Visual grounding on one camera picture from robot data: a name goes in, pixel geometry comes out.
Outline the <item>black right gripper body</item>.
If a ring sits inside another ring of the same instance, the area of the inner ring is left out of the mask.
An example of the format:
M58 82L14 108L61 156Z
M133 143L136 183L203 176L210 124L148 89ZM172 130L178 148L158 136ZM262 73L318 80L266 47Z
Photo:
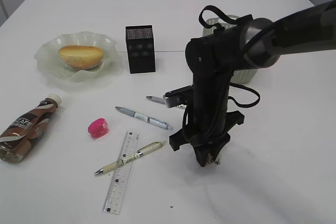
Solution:
M174 151L184 144L197 147L217 142L236 124L241 125L245 116L239 111L228 112L229 77L211 77L206 80L194 78L193 103L187 105L182 127L169 137Z

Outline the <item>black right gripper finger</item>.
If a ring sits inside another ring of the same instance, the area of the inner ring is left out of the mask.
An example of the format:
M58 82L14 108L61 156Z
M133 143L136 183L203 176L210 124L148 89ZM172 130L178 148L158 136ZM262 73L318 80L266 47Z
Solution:
M196 156L196 160L201 167L205 167L207 164L212 162L212 144L207 143L204 145L193 147L193 150Z
M220 151L222 150L222 148L230 141L230 135L229 134L225 134L222 138L220 138L217 142L213 143L210 151L209 151L209 155L213 156L214 158L216 158Z

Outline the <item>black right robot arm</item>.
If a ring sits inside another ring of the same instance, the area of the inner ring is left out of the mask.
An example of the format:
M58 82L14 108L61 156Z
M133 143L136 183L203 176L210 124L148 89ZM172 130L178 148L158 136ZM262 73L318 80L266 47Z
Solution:
M242 113L227 109L235 71L271 67L281 55L335 49L335 1L276 22L252 15L232 19L212 5L206 10L231 28L208 24L199 17L199 23L214 32L193 38L186 45L193 83L164 95L168 108L186 105L182 128L169 138L171 148L177 151L184 144L192 145L201 166L217 159L230 141L229 130L244 122Z

